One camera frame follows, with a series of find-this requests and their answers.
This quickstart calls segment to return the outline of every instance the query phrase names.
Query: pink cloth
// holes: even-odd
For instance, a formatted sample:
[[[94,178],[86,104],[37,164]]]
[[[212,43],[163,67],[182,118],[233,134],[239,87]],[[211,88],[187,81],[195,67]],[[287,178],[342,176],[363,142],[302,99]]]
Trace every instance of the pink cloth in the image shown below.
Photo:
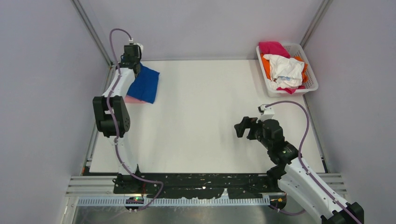
[[[305,86],[301,85],[301,86],[299,86],[296,89],[291,89],[291,88],[284,88],[283,89],[281,87],[278,87],[276,90],[285,90],[288,94],[293,94],[296,90],[303,90],[303,89],[305,89]]]
[[[276,41],[260,42],[259,48],[263,54],[280,55],[290,58],[290,54],[286,51],[286,49]]]
[[[138,99],[136,99],[134,97],[126,96],[125,97],[125,103],[126,104],[145,104],[146,102],[138,100]]]

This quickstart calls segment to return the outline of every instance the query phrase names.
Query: pile of cloth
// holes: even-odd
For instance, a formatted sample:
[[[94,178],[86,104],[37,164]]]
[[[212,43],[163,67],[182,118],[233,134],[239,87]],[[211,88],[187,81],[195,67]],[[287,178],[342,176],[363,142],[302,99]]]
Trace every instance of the pile of cloth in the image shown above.
[[[303,83],[308,81],[305,71],[308,64],[300,57],[290,54],[279,42],[260,42],[261,61],[271,88],[285,90],[292,94],[297,89],[305,89]]]

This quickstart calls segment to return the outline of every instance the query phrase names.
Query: white table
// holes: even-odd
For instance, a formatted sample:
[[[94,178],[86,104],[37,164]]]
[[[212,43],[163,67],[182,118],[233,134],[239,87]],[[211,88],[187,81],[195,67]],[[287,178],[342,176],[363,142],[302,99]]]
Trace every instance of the white table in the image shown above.
[[[257,107],[279,100],[302,105],[303,97],[269,98],[257,60],[147,61],[160,72],[154,104],[127,104],[127,133],[145,173],[265,173],[274,164],[256,140],[237,138],[234,125],[259,117]],[[303,111],[292,104],[273,106],[287,141],[298,147],[305,131]],[[312,129],[303,157],[324,172]],[[99,133],[90,172],[116,173],[117,159]]]

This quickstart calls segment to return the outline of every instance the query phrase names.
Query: red cloth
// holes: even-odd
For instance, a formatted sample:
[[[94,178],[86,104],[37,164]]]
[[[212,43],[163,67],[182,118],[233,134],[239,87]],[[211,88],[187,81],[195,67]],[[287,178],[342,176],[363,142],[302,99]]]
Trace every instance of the red cloth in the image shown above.
[[[305,86],[301,85],[297,89],[291,89],[291,88],[281,88],[278,87],[276,90],[285,90],[288,94],[293,94],[296,90],[303,90],[305,89]]]
[[[276,41],[260,42],[259,48],[263,54],[280,55],[290,58],[290,54],[286,51],[286,49]]]

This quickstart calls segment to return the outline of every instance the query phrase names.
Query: basket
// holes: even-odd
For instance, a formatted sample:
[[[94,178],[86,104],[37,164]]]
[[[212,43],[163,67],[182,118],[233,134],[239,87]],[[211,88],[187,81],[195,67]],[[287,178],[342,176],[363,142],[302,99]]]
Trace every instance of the basket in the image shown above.
[[[307,92],[317,90],[319,85],[318,85],[318,82],[316,81],[315,75],[313,74],[311,65],[308,62],[307,57],[305,56],[303,48],[299,44],[296,44],[296,43],[282,43],[282,46],[290,54],[290,57],[299,56],[300,58],[302,58],[304,60],[305,63],[308,64],[307,70],[305,71],[305,74],[308,76],[308,81],[303,83],[303,86],[305,86],[305,89],[296,90],[292,95],[290,95],[289,93],[287,93],[284,90],[273,90],[271,88],[271,85],[270,85],[270,81],[271,80],[267,79],[267,76],[265,75],[264,66],[263,66],[262,61],[260,59],[261,51],[260,51],[259,46],[257,46],[256,47],[257,56],[259,58],[259,63],[260,63],[260,66],[261,66],[262,74],[264,76],[264,80],[265,80],[265,85],[267,87],[268,96],[269,97],[302,96],[302,95],[306,94]]]

